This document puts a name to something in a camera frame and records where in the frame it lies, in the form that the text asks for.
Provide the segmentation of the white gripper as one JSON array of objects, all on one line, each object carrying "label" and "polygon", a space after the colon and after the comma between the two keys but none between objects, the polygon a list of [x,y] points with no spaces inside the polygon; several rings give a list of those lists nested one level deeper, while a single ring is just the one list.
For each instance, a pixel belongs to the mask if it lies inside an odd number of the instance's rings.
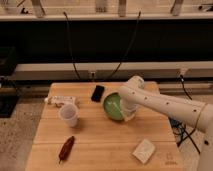
[{"label": "white gripper", "polygon": [[122,98],[120,101],[120,108],[123,113],[124,120],[130,121],[135,117],[134,113],[137,110],[138,105]]}]

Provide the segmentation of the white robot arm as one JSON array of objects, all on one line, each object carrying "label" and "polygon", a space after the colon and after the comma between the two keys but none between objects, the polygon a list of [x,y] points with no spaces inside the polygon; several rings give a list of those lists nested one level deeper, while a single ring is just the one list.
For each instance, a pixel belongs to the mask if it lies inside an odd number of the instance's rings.
[{"label": "white robot arm", "polygon": [[205,134],[197,171],[213,170],[213,104],[153,93],[144,89],[144,80],[133,76],[119,89],[120,109],[125,121],[140,106],[183,122]]}]

